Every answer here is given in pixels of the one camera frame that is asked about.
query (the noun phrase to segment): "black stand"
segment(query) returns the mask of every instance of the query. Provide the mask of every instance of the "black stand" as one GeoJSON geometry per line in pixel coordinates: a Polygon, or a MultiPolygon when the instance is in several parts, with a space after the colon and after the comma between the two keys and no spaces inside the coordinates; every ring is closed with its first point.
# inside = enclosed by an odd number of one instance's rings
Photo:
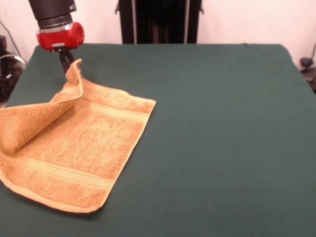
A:
{"type": "Polygon", "coordinates": [[[188,12],[186,4],[186,0],[118,0],[115,12],[120,12],[123,43],[196,43],[202,0],[190,0],[188,12]]]}

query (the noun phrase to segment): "table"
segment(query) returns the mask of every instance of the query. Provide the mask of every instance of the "table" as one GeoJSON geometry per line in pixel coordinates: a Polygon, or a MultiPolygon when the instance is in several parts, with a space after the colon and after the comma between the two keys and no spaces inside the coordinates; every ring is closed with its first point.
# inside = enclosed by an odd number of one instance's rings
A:
{"type": "MultiPolygon", "coordinates": [[[[157,101],[105,206],[50,209],[0,185],[2,236],[314,237],[316,98],[280,45],[104,45],[74,50],[94,83],[157,101]]],[[[65,78],[37,47],[8,106],[65,78]]]]}

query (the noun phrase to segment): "orange towel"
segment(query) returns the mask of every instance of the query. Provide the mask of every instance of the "orange towel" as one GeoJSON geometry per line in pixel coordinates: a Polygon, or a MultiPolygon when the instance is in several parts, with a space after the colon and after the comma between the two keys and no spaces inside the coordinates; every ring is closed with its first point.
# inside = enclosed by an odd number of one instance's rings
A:
{"type": "Polygon", "coordinates": [[[80,63],[49,103],[0,109],[0,179],[52,208],[88,213],[105,203],[156,102],[85,80],[80,63]]]}

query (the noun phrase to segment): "white wall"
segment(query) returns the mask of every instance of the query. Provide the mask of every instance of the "white wall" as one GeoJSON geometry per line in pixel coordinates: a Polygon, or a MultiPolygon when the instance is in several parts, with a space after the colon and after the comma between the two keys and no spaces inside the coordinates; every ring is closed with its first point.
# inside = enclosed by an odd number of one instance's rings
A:
{"type": "Polygon", "coordinates": [[[199,43],[280,43],[296,65],[316,41],[315,0],[203,0],[199,43]]]}
{"type": "MultiPolygon", "coordinates": [[[[76,0],[72,16],[83,25],[85,42],[121,43],[119,14],[114,14],[117,2],[76,0]]],[[[281,43],[299,65],[316,41],[315,0],[203,0],[203,8],[199,43],[281,43]]],[[[37,45],[38,29],[28,0],[0,0],[0,19],[28,60],[37,45]]],[[[0,34],[5,34],[1,26],[0,34]]]]}

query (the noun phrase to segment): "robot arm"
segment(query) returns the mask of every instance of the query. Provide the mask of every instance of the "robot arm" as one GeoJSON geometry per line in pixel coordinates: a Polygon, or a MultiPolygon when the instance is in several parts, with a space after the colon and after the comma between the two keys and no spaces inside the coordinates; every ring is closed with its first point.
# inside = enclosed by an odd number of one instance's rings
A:
{"type": "Polygon", "coordinates": [[[77,48],[84,40],[82,26],[73,22],[70,15],[71,12],[76,11],[74,0],[29,0],[29,2],[39,25],[37,39],[40,46],[51,52],[59,52],[66,72],[74,61],[70,49],[77,48]]]}

